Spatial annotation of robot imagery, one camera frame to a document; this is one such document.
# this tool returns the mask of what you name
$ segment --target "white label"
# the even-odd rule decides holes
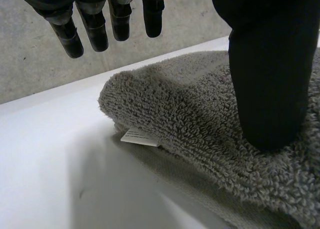
[[[129,129],[126,134],[121,138],[121,142],[134,143],[146,145],[151,147],[158,147],[159,144],[156,140],[144,135],[136,129]]]

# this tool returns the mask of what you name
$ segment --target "folded towel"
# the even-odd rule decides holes
[[[138,159],[232,225],[320,227],[320,50],[303,130],[276,153],[243,138],[224,51],[118,73],[98,101],[119,128],[159,140],[158,148],[132,150]]]

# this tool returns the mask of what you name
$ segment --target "white surface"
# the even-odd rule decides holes
[[[115,73],[227,47],[224,37],[0,105],[0,228],[226,228],[118,149],[97,99]]]

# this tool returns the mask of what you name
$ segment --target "black rubber tip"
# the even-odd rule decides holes
[[[145,32],[150,38],[156,38],[162,31],[162,11],[143,13]]]
[[[109,43],[105,25],[99,28],[88,28],[87,34],[94,51],[100,53],[108,49]]]
[[[69,57],[76,59],[84,54],[84,47],[80,41],[78,33],[74,35],[72,39],[59,38],[60,42]]]
[[[113,36],[118,42],[126,41],[130,36],[130,16],[115,17],[111,16]]]

